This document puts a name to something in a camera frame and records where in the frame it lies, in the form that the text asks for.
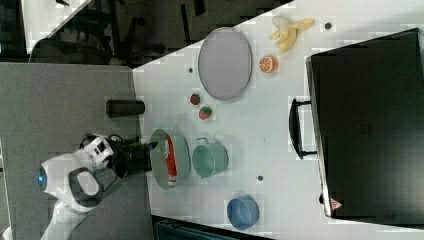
small red fruit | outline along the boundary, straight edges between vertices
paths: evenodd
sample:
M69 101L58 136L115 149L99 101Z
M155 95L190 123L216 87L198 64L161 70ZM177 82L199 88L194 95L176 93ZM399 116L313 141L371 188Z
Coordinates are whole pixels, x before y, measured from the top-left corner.
M198 105L200 103L200 96L198 94L192 94L190 97L190 102L193 105Z
M199 111L199 118L202 120L208 119L212 115L212 109L209 107L202 107Z

orange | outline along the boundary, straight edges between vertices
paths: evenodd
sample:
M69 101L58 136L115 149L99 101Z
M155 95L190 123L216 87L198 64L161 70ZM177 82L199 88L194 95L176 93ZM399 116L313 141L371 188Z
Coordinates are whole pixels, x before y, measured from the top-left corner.
M264 73L274 72L278 68L278 60L272 55L267 55L259 62L259 68Z

bowl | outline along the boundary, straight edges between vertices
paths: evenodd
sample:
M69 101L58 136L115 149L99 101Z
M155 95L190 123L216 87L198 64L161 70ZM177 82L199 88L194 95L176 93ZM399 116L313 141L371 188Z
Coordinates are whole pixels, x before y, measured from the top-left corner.
M174 186L168 185L168 168L165 161L164 145L167 135L171 137L174 146L175 165L177 168L177 177ZM189 174L190 157L188 146L185 139L171 129L156 129L150 137L150 142L155 141L158 142L158 145L150 151L153 177L162 189L170 190L181 185Z
M232 199L227 205L227 216L238 230L246 230L259 219L259 208L249 195Z

teal cup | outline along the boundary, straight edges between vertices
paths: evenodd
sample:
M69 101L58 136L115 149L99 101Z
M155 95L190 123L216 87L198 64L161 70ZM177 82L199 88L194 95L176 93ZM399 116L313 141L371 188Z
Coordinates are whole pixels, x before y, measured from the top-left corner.
M194 149L193 168L202 178L221 173L228 166L228 154L224 146L218 143L209 143L206 138L197 139L198 146Z

plate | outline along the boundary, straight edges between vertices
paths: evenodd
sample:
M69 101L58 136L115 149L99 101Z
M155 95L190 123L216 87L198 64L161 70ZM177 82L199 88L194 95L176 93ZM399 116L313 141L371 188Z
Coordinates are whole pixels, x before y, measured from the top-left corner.
M252 72L252 54L243 34L231 28L211 32L200 49L198 69L212 97L229 100L239 96Z

